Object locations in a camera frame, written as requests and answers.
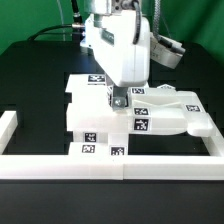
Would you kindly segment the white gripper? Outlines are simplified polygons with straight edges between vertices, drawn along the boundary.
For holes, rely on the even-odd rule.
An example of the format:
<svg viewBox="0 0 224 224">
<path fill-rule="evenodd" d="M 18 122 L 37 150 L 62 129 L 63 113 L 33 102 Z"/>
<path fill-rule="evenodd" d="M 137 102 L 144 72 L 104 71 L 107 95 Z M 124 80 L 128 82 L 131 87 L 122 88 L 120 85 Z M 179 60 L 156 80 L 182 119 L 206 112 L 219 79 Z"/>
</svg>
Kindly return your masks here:
<svg viewBox="0 0 224 224">
<path fill-rule="evenodd" d="M 140 12 L 123 10 L 102 17 L 102 26 L 89 26 L 95 60 L 116 85 L 112 108 L 123 109 L 126 87 L 143 86 L 149 77 L 150 27 Z"/>
</svg>

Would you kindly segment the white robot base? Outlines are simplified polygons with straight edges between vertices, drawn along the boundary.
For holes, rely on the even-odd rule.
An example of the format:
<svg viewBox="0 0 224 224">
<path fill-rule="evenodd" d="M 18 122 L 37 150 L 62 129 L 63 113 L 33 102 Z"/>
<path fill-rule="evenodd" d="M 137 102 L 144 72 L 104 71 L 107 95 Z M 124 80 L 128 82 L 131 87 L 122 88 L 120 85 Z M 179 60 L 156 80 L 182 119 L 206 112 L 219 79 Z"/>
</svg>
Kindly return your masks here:
<svg viewBox="0 0 224 224">
<path fill-rule="evenodd" d="M 93 38 L 93 20 L 88 17 L 85 21 L 85 36 L 80 42 L 80 50 L 86 54 L 93 54 L 92 38 Z"/>
</svg>

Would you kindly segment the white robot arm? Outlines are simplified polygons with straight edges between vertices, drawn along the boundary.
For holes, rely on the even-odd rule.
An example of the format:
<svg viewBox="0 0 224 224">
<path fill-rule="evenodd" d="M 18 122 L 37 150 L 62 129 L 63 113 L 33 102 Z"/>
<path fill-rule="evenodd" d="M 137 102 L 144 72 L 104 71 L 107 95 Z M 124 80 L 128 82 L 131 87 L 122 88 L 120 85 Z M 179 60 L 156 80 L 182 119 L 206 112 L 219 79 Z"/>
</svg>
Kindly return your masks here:
<svg viewBox="0 0 224 224">
<path fill-rule="evenodd" d="M 149 78 L 150 26 L 141 0 L 85 0 L 85 8 L 86 38 L 106 74 L 109 105 L 122 109 L 129 88 L 142 87 Z"/>
</svg>

